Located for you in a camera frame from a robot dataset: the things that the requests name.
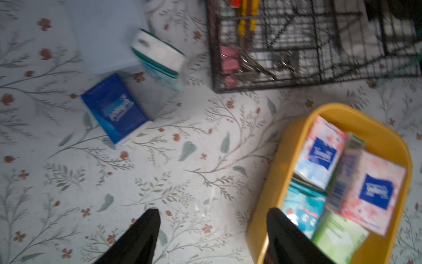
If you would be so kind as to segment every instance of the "green tissue pack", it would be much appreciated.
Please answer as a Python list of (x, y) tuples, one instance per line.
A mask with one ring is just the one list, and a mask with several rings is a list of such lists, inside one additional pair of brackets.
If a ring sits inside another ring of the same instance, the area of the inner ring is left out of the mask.
[(368, 235), (361, 225), (325, 210), (312, 242), (333, 262), (348, 264)]

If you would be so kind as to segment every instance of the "metal wire basket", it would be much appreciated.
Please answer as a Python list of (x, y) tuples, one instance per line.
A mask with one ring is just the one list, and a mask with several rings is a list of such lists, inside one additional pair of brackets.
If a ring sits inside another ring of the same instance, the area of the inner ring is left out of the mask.
[[(422, 23), (405, 1), (261, 0), (256, 16), (240, 16), (225, 0), (207, 0), (213, 89), (227, 93), (420, 76)], [(405, 7), (390, 11), (397, 3)], [(243, 20), (256, 21), (248, 45), (238, 34)], [(264, 69), (233, 73), (236, 84), (227, 86), (221, 46), (244, 51)], [(277, 60), (286, 55), (294, 71), (278, 68)]]

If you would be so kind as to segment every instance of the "orange item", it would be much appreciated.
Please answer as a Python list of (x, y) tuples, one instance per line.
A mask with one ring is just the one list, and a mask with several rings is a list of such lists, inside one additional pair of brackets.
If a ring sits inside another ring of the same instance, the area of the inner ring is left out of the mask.
[(241, 0), (227, 0), (227, 4), (233, 8), (240, 8)]

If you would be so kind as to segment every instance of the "floral pattern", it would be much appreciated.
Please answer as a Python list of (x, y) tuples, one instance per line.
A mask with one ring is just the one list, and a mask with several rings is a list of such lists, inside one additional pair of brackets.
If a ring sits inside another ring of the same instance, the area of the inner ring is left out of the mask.
[(421, 79), (217, 95), (205, 1), (146, 1), (151, 31), (187, 56), (187, 86), (124, 76), (154, 122), (115, 146), (80, 100), (100, 77), (84, 70), (62, 1), (41, 2), (0, 1), (1, 263), (94, 263), (148, 208), (161, 217), (154, 264), (252, 263), (244, 233), (281, 132), (331, 102), (408, 144), (414, 175), (391, 263), (421, 262)]

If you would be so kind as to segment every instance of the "yellow plastic tray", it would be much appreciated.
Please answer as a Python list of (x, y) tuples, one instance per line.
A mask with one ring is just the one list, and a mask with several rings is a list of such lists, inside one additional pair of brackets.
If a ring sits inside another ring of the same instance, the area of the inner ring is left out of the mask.
[(309, 129), (318, 115), (342, 131), (351, 131), (365, 140), (365, 150), (368, 152), (407, 168), (407, 176), (386, 236), (371, 233), (350, 262), (351, 264), (386, 264), (390, 260), (412, 180), (412, 159), (406, 143), (397, 133), (367, 115), (340, 103), (323, 105), (309, 116), (293, 121), (285, 128), (279, 150), (248, 229), (247, 242), (252, 259), (256, 264), (262, 264), (265, 258), (268, 248), (266, 224), (268, 210), (273, 207), (281, 208), (293, 176), (296, 160)]

